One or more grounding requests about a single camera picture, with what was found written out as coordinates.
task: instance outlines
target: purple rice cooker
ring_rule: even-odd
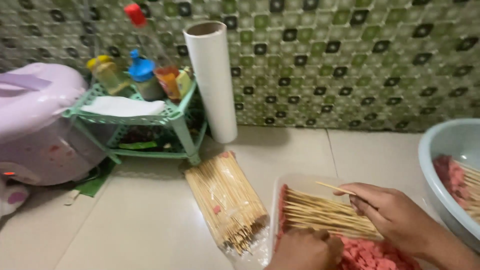
[[[86,177],[106,155],[61,114],[87,87],[76,70],[59,64],[0,74],[0,174],[32,185]]]

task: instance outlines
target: white floor tile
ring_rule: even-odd
[[[79,195],[71,206],[68,194],[40,190],[0,228],[0,269],[53,269],[101,197]]]
[[[328,130],[338,177],[403,191],[435,219],[417,147],[421,134]]]
[[[325,130],[241,126],[231,144],[205,140],[204,156],[235,151],[267,209],[273,182],[285,173],[336,175]],[[179,163],[128,159],[57,269],[230,269],[179,173]]]

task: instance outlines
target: paper towel roll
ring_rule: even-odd
[[[203,22],[183,30],[213,139],[229,143],[237,137],[227,26]]]

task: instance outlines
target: light blue basin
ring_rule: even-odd
[[[457,119],[430,128],[419,144],[419,160],[427,180],[429,200],[447,227],[480,253],[480,224],[450,196],[433,168],[440,154],[480,170],[480,119]]]

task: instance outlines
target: hand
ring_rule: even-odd
[[[403,192],[362,183],[340,187],[357,194],[350,195],[356,213],[367,216],[378,232],[403,252],[425,258],[436,245],[435,240],[447,233]]]
[[[326,230],[292,229],[286,233],[265,270],[334,270],[343,243]]]
[[[367,216],[378,232],[401,251],[444,270],[480,269],[480,258],[403,192],[361,183],[340,187],[356,194],[350,195],[356,213]]]

